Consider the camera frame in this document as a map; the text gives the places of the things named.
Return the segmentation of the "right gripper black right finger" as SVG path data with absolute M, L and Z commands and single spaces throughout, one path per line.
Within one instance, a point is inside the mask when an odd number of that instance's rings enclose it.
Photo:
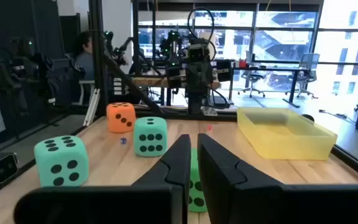
M 280 222 L 280 182 L 207 134 L 198 135 L 198 167 L 211 223 Z

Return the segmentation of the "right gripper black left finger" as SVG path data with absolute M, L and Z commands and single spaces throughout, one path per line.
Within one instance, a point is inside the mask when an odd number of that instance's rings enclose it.
M 191 140 L 182 134 L 132 185 L 143 193 L 135 203 L 135 223 L 187 223 Z

